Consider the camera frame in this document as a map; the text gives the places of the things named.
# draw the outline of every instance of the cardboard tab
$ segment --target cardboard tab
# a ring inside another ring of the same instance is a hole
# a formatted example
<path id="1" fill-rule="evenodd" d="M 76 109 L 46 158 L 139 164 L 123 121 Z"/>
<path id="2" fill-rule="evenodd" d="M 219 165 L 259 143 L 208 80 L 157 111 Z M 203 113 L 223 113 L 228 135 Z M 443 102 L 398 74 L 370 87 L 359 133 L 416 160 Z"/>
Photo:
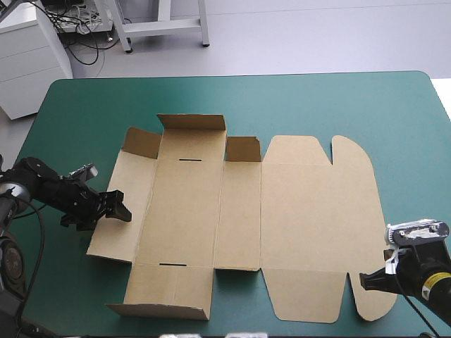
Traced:
<path id="1" fill-rule="evenodd" d="M 124 317 L 177 318 L 190 320 L 208 320 L 201 308 L 165 304 L 107 304 L 111 310 Z"/>
<path id="2" fill-rule="evenodd" d="M 229 162 L 261 162 L 260 141 L 255 136 L 229 136 L 225 149 Z"/>
<path id="3" fill-rule="evenodd" d="M 222 115 L 158 114 L 165 129 L 226 130 Z"/>
<path id="4" fill-rule="evenodd" d="M 346 273 L 263 269 L 274 313 L 281 320 L 334 323 Z"/>
<path id="5" fill-rule="evenodd" d="M 157 158 L 161 135 L 135 127 L 128 128 L 122 150 L 148 158 Z"/>
<path id="6" fill-rule="evenodd" d="M 374 270 L 360 272 L 372 273 Z M 359 272 L 350 273 L 350 280 L 357 312 L 363 319 L 368 321 L 377 320 L 387 314 L 395 305 L 396 295 L 374 290 L 366 291 L 360 285 Z"/>
<path id="7" fill-rule="evenodd" d="M 265 163 L 298 165 L 331 165 L 323 147 L 313 136 L 278 135 L 266 152 Z"/>

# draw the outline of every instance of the white cabinet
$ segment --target white cabinet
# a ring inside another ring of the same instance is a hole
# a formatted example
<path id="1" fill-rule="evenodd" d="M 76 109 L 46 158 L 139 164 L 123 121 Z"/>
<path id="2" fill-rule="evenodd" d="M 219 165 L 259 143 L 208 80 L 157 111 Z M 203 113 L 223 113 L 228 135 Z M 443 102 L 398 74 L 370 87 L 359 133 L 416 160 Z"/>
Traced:
<path id="1" fill-rule="evenodd" d="M 0 23 L 0 107 L 10 119 L 37 113 L 51 83 L 69 78 L 69 58 L 42 12 L 22 4 Z"/>

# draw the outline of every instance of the green table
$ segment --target green table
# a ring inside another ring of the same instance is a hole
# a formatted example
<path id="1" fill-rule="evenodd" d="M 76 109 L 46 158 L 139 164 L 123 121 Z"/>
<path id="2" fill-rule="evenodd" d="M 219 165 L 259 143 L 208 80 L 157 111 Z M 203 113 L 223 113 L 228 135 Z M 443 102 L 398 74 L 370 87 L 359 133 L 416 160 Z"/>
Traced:
<path id="1" fill-rule="evenodd" d="M 59 173 L 95 163 L 100 175 L 91 185 L 103 190 L 125 131 L 134 125 L 161 132 L 157 113 L 222 113 L 228 133 L 256 135 L 263 154 L 277 134 L 314 135 L 329 155 L 332 136 L 348 136 L 373 161 L 388 223 L 425 217 L 451 221 L 450 121 L 431 81 L 418 72 L 59 80 L 51 86 L 20 156 L 39 157 Z M 208 322 L 121 318 L 104 304 L 123 300 L 130 266 L 86 256 L 90 233 L 61 227 L 61 214 L 51 208 L 43 214 L 47 245 L 25 314 L 58 333 L 374 336 L 426 330 L 401 298 L 384 318 L 360 320 L 349 284 L 336 323 L 283 322 L 273 314 L 260 272 L 216 271 Z M 31 217 L 18 220 L 13 230 L 25 250 L 30 276 L 37 222 Z M 451 333 L 421 308 L 439 332 Z"/>

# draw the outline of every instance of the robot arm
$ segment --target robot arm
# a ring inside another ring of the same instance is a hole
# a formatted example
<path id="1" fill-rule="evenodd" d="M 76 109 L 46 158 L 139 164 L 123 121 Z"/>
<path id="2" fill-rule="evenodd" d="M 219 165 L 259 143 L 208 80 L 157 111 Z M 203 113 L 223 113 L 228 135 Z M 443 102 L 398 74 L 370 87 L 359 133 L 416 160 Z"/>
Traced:
<path id="1" fill-rule="evenodd" d="M 59 176 L 37 158 L 23 158 L 10 170 L 0 170 L 0 327 L 1 336 L 55 337 L 43 327 L 21 320 L 32 282 L 27 290 L 24 260 L 8 228 L 14 217 L 36 199 L 66 213 L 61 224 L 76 225 L 78 231 L 93 230 L 102 217 L 130 222 L 132 214 L 123 205 L 123 193 L 96 192 L 86 181 L 97 175 L 84 165 L 68 176 Z"/>
<path id="2" fill-rule="evenodd" d="M 451 260 L 445 244 L 450 231 L 437 220 L 388 225 L 385 268 L 360 274 L 365 290 L 413 296 L 451 326 Z"/>

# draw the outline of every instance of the box flap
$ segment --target box flap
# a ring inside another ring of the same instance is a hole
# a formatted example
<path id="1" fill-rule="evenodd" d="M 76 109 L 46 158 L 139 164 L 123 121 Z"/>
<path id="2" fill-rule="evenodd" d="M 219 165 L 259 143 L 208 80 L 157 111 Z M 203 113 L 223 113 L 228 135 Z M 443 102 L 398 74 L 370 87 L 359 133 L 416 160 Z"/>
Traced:
<path id="1" fill-rule="evenodd" d="M 279 313 L 291 313 L 292 302 L 302 300 L 298 306 L 306 312 L 298 311 L 291 320 L 329 323 L 340 311 L 336 301 L 342 296 L 342 276 L 383 265 L 385 242 L 373 234 L 382 233 L 385 223 L 371 162 L 363 149 L 346 137 L 334 137 L 332 143 L 333 165 L 314 137 L 277 136 L 262 163 L 261 265 L 269 293 L 277 297 L 271 301 Z M 272 270 L 280 274 L 274 277 L 277 274 L 269 272 Z M 308 277 L 293 270 L 308 272 Z M 334 285 L 318 283 L 322 292 L 306 291 L 327 273 Z M 288 285 L 283 275 L 305 280 L 290 290 L 289 301 L 278 296 L 277 285 Z M 327 288 L 337 290 L 339 296 L 322 297 Z M 380 317 L 395 297 L 365 294 L 366 300 L 371 298 L 379 305 L 360 314 Z M 357 310 L 363 309 L 359 306 L 362 299 L 355 299 Z M 309 306 L 304 304 L 315 302 L 321 303 L 318 308 L 335 309 L 334 315 L 308 312 Z"/>
<path id="2" fill-rule="evenodd" d="M 261 162 L 260 142 L 255 136 L 229 136 L 225 148 L 230 162 Z"/>
<path id="3" fill-rule="evenodd" d="M 226 130 L 222 115 L 158 114 L 164 129 Z"/>
<path id="4" fill-rule="evenodd" d="M 374 270 L 367 270 L 366 273 L 372 273 Z M 350 273 L 352 294 L 354 295 L 355 305 L 360 317 L 365 320 L 373 321 L 387 314 L 395 305 L 396 295 L 388 292 L 366 291 L 360 285 L 358 272 Z"/>
<path id="5" fill-rule="evenodd" d="M 157 158 L 161 135 L 147 132 L 135 127 L 128 128 L 122 150 L 128 153 Z"/>
<path id="6" fill-rule="evenodd" d="M 323 147 L 313 136 L 278 135 L 273 137 L 264 162 L 331 166 Z"/>
<path id="7" fill-rule="evenodd" d="M 107 304 L 111 310 L 125 317 L 177 318 L 208 320 L 201 308 L 165 304 Z"/>
<path id="8" fill-rule="evenodd" d="M 114 218 L 101 218 L 92 234 L 88 255 L 125 262 L 135 260 L 155 171 L 155 159 L 124 150 L 119 152 L 108 190 L 124 192 L 124 204 L 132 213 L 132 221 L 124 223 Z"/>
<path id="9" fill-rule="evenodd" d="M 174 265 L 134 265 L 130 273 L 124 304 L 114 305 L 116 312 L 154 316 L 163 311 L 172 316 L 194 315 L 208 319 L 213 289 L 213 268 L 192 268 Z"/>
<path id="10" fill-rule="evenodd" d="M 223 162 L 225 149 L 225 130 L 167 129 L 161 139 L 159 159 Z"/>
<path id="11" fill-rule="evenodd" d="M 334 323 L 346 273 L 263 269 L 274 313 L 281 320 Z"/>

